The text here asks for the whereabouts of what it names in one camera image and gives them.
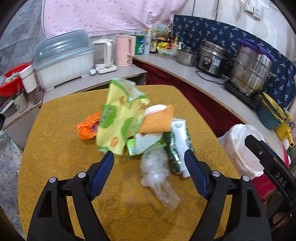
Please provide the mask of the steel stacked steamer pot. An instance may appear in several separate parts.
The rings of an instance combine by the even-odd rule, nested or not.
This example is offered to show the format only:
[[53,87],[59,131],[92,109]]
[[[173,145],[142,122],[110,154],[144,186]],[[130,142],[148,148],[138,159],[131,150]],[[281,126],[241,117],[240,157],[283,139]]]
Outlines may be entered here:
[[246,96],[253,97],[262,93],[268,78],[278,77],[271,71],[273,62],[247,46],[241,45],[232,60],[234,67],[230,81]]

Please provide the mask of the black induction cooker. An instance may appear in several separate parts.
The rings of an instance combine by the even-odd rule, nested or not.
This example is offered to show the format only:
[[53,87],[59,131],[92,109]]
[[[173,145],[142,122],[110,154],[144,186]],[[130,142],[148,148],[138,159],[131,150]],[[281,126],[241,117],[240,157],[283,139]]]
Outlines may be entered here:
[[240,101],[242,101],[246,106],[248,106],[253,111],[255,111],[257,109],[257,106],[259,103],[259,95],[256,95],[253,97],[246,96],[240,90],[238,90],[236,87],[234,87],[230,80],[227,80],[224,83],[224,88],[228,92],[230,92],[232,95],[237,97]]

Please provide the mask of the red counter skirt cloth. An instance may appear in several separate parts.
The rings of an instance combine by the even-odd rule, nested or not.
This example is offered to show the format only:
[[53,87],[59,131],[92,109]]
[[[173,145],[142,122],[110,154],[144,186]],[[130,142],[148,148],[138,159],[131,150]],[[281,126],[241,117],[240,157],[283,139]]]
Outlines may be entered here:
[[[170,85],[177,88],[200,114],[199,118],[189,118],[190,137],[193,139],[195,155],[200,161],[210,163],[214,169],[224,174],[240,177],[218,138],[222,137],[234,125],[243,124],[226,108],[208,97],[203,92],[185,83],[169,73],[164,72],[149,64],[136,60],[135,65],[147,71],[148,85]],[[251,179],[259,197],[266,200],[273,192],[275,185],[263,174]]]

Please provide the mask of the yellow green snack bag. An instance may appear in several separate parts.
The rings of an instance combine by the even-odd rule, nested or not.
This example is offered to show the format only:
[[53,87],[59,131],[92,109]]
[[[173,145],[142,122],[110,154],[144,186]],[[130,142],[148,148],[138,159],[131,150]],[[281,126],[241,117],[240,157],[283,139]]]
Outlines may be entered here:
[[122,78],[112,79],[99,118],[97,149],[122,155],[127,139],[138,132],[148,105],[148,97],[138,90],[134,82]]

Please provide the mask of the clear plastic wrap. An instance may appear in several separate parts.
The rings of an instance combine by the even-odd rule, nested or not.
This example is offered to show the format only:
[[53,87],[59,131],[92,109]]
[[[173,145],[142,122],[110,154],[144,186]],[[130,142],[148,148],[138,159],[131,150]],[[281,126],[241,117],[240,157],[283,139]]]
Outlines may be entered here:
[[168,210],[177,209],[180,198],[169,184],[168,155],[165,149],[157,144],[148,147],[140,161],[141,185],[150,188],[155,197]]

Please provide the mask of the small orange wrapper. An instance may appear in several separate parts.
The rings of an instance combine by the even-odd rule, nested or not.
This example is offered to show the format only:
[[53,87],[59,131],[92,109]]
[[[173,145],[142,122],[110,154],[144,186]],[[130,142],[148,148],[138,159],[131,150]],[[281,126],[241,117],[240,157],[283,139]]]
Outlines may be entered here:
[[76,125],[78,137],[81,140],[90,140],[96,136],[101,111],[91,114],[83,122]]

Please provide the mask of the dark sauce bottle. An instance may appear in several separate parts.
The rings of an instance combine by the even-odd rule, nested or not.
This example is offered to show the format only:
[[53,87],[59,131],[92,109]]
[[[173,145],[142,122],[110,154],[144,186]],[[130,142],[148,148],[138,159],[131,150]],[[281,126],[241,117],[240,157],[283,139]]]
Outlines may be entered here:
[[152,31],[152,36],[151,36],[151,46],[150,46],[150,53],[155,54],[157,52],[157,34],[156,30]]

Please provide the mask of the green white packet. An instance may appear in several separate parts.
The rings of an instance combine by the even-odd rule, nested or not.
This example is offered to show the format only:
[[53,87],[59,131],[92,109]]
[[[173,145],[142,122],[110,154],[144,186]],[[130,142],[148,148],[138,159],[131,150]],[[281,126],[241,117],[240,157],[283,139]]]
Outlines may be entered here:
[[143,154],[154,144],[162,146],[169,158],[169,167],[173,174],[181,174],[183,178],[190,176],[185,165],[184,154],[190,149],[194,150],[187,122],[184,119],[174,118],[171,122],[171,130],[164,133],[137,133],[134,138],[127,140],[126,146],[130,156]]

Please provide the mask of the pink white cup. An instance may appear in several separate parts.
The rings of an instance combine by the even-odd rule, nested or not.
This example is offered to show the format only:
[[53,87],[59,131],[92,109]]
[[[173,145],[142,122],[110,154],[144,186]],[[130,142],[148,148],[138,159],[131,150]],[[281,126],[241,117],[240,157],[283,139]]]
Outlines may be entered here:
[[149,114],[163,111],[166,108],[167,108],[167,106],[164,104],[152,105],[152,106],[145,109],[144,116],[148,116]]

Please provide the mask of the small steel pot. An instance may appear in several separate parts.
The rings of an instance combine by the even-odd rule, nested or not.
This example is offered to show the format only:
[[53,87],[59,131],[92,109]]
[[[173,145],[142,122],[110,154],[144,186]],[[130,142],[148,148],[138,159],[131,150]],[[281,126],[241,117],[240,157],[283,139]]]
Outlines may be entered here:
[[190,49],[179,49],[176,55],[176,61],[182,65],[193,67],[197,61],[197,54]]

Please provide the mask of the green tin can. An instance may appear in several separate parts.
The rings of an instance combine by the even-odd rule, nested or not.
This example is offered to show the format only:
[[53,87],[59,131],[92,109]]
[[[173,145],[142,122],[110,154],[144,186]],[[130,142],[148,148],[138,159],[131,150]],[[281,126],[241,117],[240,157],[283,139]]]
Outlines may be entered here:
[[141,55],[144,53],[144,35],[135,35],[135,55]]

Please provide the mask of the pink dotted sheet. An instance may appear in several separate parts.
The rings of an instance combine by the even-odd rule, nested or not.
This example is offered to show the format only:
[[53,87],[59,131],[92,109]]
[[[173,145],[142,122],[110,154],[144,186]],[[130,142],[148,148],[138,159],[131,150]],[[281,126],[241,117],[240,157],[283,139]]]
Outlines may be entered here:
[[46,37],[85,30],[90,37],[142,32],[154,23],[168,25],[186,1],[44,1]]

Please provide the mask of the white dish rack box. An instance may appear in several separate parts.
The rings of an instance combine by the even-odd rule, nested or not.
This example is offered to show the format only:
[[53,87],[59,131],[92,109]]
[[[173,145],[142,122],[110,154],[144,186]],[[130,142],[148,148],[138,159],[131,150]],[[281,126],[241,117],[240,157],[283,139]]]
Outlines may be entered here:
[[84,30],[76,30],[37,44],[33,70],[46,92],[69,80],[86,77],[94,67],[94,45]]

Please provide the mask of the pink electric kettle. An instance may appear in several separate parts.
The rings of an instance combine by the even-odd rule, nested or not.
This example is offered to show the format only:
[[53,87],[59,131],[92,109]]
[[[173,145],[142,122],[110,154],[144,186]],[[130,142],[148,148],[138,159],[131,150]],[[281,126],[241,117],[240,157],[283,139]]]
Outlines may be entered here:
[[132,65],[135,56],[136,36],[116,36],[115,39],[115,65],[128,67]]

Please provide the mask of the purple cloth on steamer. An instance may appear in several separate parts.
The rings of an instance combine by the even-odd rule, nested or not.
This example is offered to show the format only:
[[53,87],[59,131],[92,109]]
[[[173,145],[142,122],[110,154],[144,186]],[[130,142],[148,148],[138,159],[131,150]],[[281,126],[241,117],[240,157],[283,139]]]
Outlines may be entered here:
[[253,49],[254,51],[259,52],[260,54],[265,55],[266,57],[268,57],[273,63],[275,62],[275,58],[274,56],[269,53],[269,51],[267,51],[266,49],[264,49],[263,47],[261,47],[259,44],[257,44],[256,42],[251,41],[250,39],[237,39],[237,42],[241,45],[247,46],[250,49]]

